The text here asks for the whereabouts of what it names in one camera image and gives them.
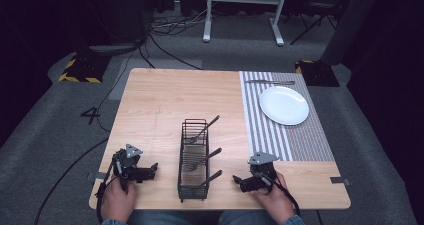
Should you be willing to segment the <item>metal fork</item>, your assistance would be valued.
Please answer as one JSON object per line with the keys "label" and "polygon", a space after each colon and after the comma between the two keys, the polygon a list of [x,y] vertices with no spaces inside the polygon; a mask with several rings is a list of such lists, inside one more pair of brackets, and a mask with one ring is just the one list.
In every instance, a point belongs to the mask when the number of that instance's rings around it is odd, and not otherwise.
{"label": "metal fork", "polygon": [[196,143],[199,137],[208,130],[210,126],[212,126],[217,120],[220,119],[220,115],[217,115],[214,119],[212,119],[207,125],[195,136],[189,139],[190,143]]}
{"label": "metal fork", "polygon": [[214,150],[213,152],[211,152],[210,154],[206,155],[204,158],[198,160],[198,161],[194,161],[191,164],[188,164],[184,167],[185,171],[195,171],[199,165],[201,164],[205,164],[210,158],[212,158],[213,156],[219,154],[222,151],[221,148],[217,148],[216,150]]}
{"label": "metal fork", "polygon": [[208,187],[209,184],[215,180],[216,178],[220,177],[222,175],[223,171],[222,170],[218,170],[217,172],[215,172],[213,175],[211,175],[210,177],[206,178],[203,182],[201,182],[198,185],[195,185],[196,188],[205,188]]}

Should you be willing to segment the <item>black tape floor mark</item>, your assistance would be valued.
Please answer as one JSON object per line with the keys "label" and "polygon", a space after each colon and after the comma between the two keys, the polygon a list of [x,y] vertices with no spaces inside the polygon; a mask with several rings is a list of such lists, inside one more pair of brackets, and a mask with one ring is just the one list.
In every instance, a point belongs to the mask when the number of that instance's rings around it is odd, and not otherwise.
{"label": "black tape floor mark", "polygon": [[82,112],[80,116],[88,118],[88,124],[91,125],[93,121],[100,116],[99,109],[97,107],[91,107],[90,109]]}

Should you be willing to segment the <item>person's left hand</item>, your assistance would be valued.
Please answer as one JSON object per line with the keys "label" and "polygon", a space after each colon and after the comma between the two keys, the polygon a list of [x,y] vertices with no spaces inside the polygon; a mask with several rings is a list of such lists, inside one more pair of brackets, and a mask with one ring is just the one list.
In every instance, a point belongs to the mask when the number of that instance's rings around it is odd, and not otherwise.
{"label": "person's left hand", "polygon": [[101,203],[101,217],[104,220],[114,219],[128,222],[132,214],[137,197],[136,184],[128,183],[128,190],[123,191],[120,181],[115,178],[107,186]]}

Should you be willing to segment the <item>person's right hand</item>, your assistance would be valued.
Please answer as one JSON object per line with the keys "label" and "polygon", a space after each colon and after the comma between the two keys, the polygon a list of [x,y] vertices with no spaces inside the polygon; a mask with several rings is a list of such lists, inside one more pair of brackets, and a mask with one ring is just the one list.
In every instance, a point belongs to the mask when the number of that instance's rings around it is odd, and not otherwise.
{"label": "person's right hand", "polygon": [[269,194],[265,195],[259,191],[251,191],[250,194],[265,208],[271,218],[278,224],[283,225],[294,216],[293,203],[278,188],[281,185],[286,188],[284,176],[277,173],[277,178],[272,190]]}

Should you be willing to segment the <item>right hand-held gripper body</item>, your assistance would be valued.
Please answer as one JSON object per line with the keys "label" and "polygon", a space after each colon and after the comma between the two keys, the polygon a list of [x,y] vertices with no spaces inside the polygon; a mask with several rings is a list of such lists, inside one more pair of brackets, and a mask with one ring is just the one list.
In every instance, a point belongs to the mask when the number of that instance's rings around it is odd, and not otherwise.
{"label": "right hand-held gripper body", "polygon": [[248,186],[248,192],[262,188],[266,188],[268,191],[272,190],[273,183],[277,178],[273,162],[277,160],[276,156],[264,152],[255,152],[249,158],[248,164],[252,176],[242,179],[241,182]]}

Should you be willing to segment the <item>grey striped placemat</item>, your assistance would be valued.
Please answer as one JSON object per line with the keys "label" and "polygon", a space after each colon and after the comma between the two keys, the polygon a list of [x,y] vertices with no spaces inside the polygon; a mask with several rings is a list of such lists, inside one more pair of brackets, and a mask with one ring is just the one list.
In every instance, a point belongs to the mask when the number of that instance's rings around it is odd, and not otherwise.
{"label": "grey striped placemat", "polygon": [[[239,73],[244,106],[249,152],[264,152],[281,161],[332,162],[330,145],[309,95],[303,76],[295,73]],[[247,80],[295,81],[294,85],[243,84]],[[282,125],[272,121],[261,110],[259,96],[273,86],[282,86],[301,94],[309,105],[309,115],[298,125]]]}

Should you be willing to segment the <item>black yellow striped stand base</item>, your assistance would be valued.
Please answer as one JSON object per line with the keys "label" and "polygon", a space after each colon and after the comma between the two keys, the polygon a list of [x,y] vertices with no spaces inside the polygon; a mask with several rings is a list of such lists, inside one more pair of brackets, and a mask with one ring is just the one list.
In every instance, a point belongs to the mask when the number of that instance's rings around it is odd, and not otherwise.
{"label": "black yellow striped stand base", "polygon": [[67,63],[59,81],[102,83],[111,60],[110,56],[91,53],[74,55]]}
{"label": "black yellow striped stand base", "polygon": [[307,86],[339,87],[332,68],[321,61],[298,60],[295,71],[303,76]]}

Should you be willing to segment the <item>metal table knife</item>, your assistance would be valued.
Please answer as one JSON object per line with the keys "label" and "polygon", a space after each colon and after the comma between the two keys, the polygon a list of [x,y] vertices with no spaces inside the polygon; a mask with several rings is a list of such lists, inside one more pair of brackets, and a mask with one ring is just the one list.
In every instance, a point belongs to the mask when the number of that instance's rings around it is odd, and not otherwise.
{"label": "metal table knife", "polygon": [[273,84],[273,85],[294,85],[295,81],[269,81],[269,80],[247,80],[243,84]]}

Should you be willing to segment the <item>white plate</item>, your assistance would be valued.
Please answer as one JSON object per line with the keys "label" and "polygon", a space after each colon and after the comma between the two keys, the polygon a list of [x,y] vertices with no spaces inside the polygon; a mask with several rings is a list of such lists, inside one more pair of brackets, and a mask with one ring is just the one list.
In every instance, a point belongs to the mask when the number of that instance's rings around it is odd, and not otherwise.
{"label": "white plate", "polygon": [[293,89],[273,86],[259,96],[262,112],[272,121],[282,125],[298,125],[309,115],[306,99]]}

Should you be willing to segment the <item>person's jeans legs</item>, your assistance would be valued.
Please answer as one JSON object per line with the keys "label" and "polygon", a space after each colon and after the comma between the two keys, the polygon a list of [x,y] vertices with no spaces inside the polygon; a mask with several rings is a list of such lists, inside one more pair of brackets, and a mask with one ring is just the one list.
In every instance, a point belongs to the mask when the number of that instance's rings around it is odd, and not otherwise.
{"label": "person's jeans legs", "polygon": [[278,225],[262,210],[223,212],[134,211],[129,225]]}

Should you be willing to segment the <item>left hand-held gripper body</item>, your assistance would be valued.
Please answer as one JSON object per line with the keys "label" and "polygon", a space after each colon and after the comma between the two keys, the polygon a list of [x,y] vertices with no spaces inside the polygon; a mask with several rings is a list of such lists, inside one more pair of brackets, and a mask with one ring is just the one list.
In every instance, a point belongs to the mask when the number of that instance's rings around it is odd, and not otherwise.
{"label": "left hand-held gripper body", "polygon": [[154,173],[148,168],[139,168],[138,161],[143,151],[130,144],[125,149],[120,149],[112,157],[114,175],[119,178],[123,191],[128,190],[128,182],[136,181],[142,183],[147,180],[149,173]]}

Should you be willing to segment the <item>grey curtain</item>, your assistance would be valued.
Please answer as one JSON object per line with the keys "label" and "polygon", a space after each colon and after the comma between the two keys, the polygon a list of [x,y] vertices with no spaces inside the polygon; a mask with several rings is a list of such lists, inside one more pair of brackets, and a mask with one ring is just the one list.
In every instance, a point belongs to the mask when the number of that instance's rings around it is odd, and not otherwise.
{"label": "grey curtain", "polygon": [[376,0],[350,0],[319,62],[338,65],[346,55]]}

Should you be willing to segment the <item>black tripod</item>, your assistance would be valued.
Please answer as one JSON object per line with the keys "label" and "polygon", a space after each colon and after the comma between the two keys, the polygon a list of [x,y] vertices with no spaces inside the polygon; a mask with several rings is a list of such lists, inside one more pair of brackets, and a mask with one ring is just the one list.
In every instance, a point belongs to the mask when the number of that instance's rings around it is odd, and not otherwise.
{"label": "black tripod", "polygon": [[[303,25],[305,26],[305,30],[302,31],[299,35],[297,35],[291,42],[291,45],[294,45],[299,39],[301,39],[305,34],[307,34],[312,28],[321,24],[324,18],[327,18],[330,22],[330,25],[333,28],[336,28],[335,24],[331,21],[330,17],[337,15],[339,12],[339,5],[337,3],[329,3],[329,2],[305,2],[301,5],[301,7],[294,12],[294,15],[298,15]],[[307,24],[304,17],[308,16],[311,18],[315,18],[315,21],[311,24]]]}

